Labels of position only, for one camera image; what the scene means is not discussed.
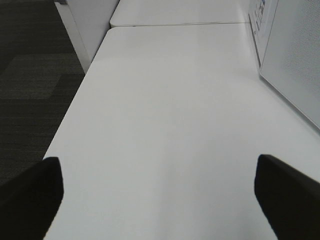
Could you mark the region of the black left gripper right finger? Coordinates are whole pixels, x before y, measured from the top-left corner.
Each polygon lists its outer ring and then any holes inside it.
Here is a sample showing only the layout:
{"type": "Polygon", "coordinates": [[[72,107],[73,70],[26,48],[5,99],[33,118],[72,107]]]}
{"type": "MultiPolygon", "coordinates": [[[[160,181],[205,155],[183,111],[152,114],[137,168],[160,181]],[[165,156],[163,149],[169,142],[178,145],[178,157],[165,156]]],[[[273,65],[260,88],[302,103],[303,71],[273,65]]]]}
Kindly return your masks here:
{"type": "Polygon", "coordinates": [[[257,159],[254,194],[279,240],[320,238],[320,184],[270,154],[257,159]]]}

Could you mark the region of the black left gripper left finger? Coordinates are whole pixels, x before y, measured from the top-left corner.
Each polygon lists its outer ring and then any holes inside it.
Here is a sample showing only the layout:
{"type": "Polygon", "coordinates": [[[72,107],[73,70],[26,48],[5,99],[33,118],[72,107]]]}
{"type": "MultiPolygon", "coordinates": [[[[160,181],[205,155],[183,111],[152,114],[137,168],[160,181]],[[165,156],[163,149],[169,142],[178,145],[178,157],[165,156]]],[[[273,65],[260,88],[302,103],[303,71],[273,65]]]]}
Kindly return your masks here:
{"type": "Polygon", "coordinates": [[[58,157],[47,157],[0,187],[0,238],[42,240],[64,196],[58,157]]]}

